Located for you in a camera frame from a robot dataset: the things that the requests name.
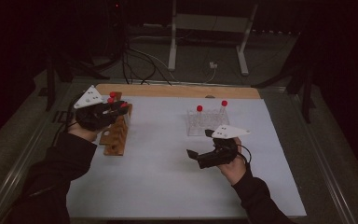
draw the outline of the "person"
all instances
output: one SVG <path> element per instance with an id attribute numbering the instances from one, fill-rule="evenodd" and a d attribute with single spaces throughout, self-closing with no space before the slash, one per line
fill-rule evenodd
<path id="1" fill-rule="evenodd" d="M 241 153 L 241 140 L 234 138 Z M 250 163 L 237 156 L 231 163 L 217 166 L 241 199 L 253 224 L 293 224 L 270 197 L 262 179 L 253 177 Z"/>
<path id="2" fill-rule="evenodd" d="M 60 133 L 56 146 L 48 148 L 46 157 L 31 166 L 21 196 L 12 204 L 4 223 L 70 223 L 66 194 L 71 181 L 89 170 L 97 147 L 92 142 L 98 133 L 77 123 L 67 133 Z M 235 141 L 241 152 L 240 139 Z M 271 200 L 266 183 L 252 176 L 250 164 L 241 157 L 218 168 L 238 193 L 241 206 L 254 224 L 293 223 Z"/>

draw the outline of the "black wire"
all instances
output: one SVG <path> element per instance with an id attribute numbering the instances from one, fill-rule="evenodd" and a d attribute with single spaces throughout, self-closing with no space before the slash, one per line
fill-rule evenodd
<path id="1" fill-rule="evenodd" d="M 124 54 L 124 56 L 125 56 L 124 64 L 128 65 L 129 64 L 129 56 L 128 56 L 128 54 Z M 130 84 L 132 84 L 132 82 L 133 82 L 132 74 L 133 74 L 132 67 L 130 67 L 130 80 L 131 80 Z"/>
<path id="2" fill-rule="evenodd" d="M 71 127 L 71 126 L 74 126 L 75 124 L 77 124 L 77 122 L 71 123 L 70 125 L 68 125 L 68 128 Z"/>
<path id="3" fill-rule="evenodd" d="M 129 63 L 125 63 L 125 65 L 130 69 L 130 74 L 131 74 L 131 75 L 134 75 L 135 77 L 137 77 L 137 78 L 139 78 L 139 79 L 141 79 L 141 80 L 142 80 L 141 85 L 144 84 L 145 79 L 139 77 L 138 75 L 136 75 L 136 73 L 132 70 L 132 67 L 130 66 Z"/>
<path id="4" fill-rule="evenodd" d="M 132 56 L 132 57 L 142 59 L 142 60 L 146 61 L 147 63 L 152 64 L 152 66 L 153 66 L 153 72 L 152 72 L 149 76 L 147 76 L 147 77 L 145 77 L 145 78 L 140 78 L 140 79 L 142 80 L 141 85 L 144 84 L 144 82 L 146 82 L 148 79 L 150 79 L 153 75 L 156 74 L 157 66 L 154 64 L 153 60 L 152 60 L 149 56 L 145 55 L 145 57 L 147 58 L 147 59 L 145 59 L 145 58 L 142 58 L 142 57 L 140 57 L 140 56 L 137 56 L 137 55 L 134 55 L 134 54 L 131 54 L 131 53 L 128 53 L 128 52 L 126 52 L 126 53 L 127 53 L 128 55 Z"/>
<path id="5" fill-rule="evenodd" d="M 129 49 L 129 50 L 132 50 L 132 51 L 137 52 L 137 53 L 139 53 L 139 54 L 142 54 L 142 55 L 144 55 L 144 56 L 146 56 L 146 57 L 149 57 L 147 54 L 145 54 L 145 53 L 143 53 L 143 52 L 141 52 L 141 51 L 138 51 L 138 50 L 136 50 L 136 49 Z M 161 70 L 159 70 L 158 66 L 156 66 L 156 64 L 155 64 L 154 62 L 153 62 L 153 65 L 156 67 L 156 69 L 158 70 L 158 72 L 161 74 L 162 78 L 164 78 L 164 80 L 171 86 L 171 85 L 172 85 L 171 82 L 162 74 Z"/>
<path id="6" fill-rule="evenodd" d="M 243 147 L 243 148 L 246 149 L 246 151 L 248 151 L 248 153 L 249 153 L 249 163 L 250 163 L 250 162 L 252 161 L 252 153 L 251 153 L 251 151 L 250 151 L 247 147 L 245 147 L 245 146 L 243 146 L 243 145 L 237 145 L 237 146 Z M 241 157 L 243 157 L 243 158 L 245 159 L 245 161 L 247 161 L 246 158 L 245 158 L 245 156 L 243 156 L 240 152 L 238 152 L 238 154 L 239 154 Z"/>
<path id="7" fill-rule="evenodd" d="M 65 120 L 65 130 L 63 130 L 64 132 L 68 132 L 68 128 L 69 128 L 69 122 L 71 122 L 71 115 L 72 115 L 72 108 L 75 104 L 75 102 L 80 99 L 80 97 L 84 94 L 84 92 L 79 93 L 78 95 L 76 95 L 74 97 L 74 99 L 72 99 L 71 103 L 68 105 L 68 109 L 66 110 L 66 120 Z"/>
<path id="8" fill-rule="evenodd" d="M 124 54 L 121 55 L 121 66 L 122 66 L 122 69 L 123 69 L 123 76 L 124 76 L 124 79 L 126 79 L 126 82 L 127 84 L 130 84 L 129 80 L 127 79 L 127 76 L 126 76 L 126 66 L 125 66 L 125 60 L 124 60 Z"/>

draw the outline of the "small bottle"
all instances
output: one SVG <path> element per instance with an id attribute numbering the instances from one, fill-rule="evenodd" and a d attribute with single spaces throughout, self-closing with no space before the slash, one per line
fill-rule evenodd
<path id="1" fill-rule="evenodd" d="M 196 125 L 202 125 L 202 105 L 197 106 L 197 114 L 196 114 Z"/>
<path id="2" fill-rule="evenodd" d="M 220 106 L 220 111 L 219 111 L 220 115 L 224 115 L 226 113 L 226 106 L 227 106 L 227 101 L 222 101 L 222 106 Z"/>

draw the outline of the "metal stand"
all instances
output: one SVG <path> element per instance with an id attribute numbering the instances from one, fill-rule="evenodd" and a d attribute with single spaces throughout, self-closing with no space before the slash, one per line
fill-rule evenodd
<path id="1" fill-rule="evenodd" d="M 249 18 L 242 17 L 218 17 L 205 15 L 181 14 L 176 11 L 176 0 L 172 1 L 172 37 L 170 58 L 168 60 L 168 69 L 175 70 L 176 63 L 176 29 L 189 30 L 206 30 L 206 31 L 223 31 L 243 33 L 243 40 L 237 46 L 238 61 L 240 63 L 241 74 L 248 76 L 248 66 L 246 65 L 243 51 L 248 41 L 249 34 L 252 30 L 253 20 L 257 11 L 257 4 L 253 5 L 253 9 Z"/>

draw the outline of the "white tabletop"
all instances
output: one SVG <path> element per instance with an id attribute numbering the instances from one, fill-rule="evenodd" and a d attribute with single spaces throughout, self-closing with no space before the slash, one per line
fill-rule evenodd
<path id="1" fill-rule="evenodd" d="M 186 111 L 197 105 L 215 109 L 222 99 L 123 96 L 123 100 L 133 104 L 124 156 L 104 156 L 103 146 L 97 148 L 89 172 L 73 181 L 68 192 L 71 217 L 246 217 L 220 171 L 200 169 L 186 153 L 213 150 L 211 138 L 186 135 Z M 252 152 L 254 176 L 267 182 L 272 199 L 287 216 L 305 216 L 264 101 L 227 100 L 230 125 L 251 131 L 240 139 Z"/>

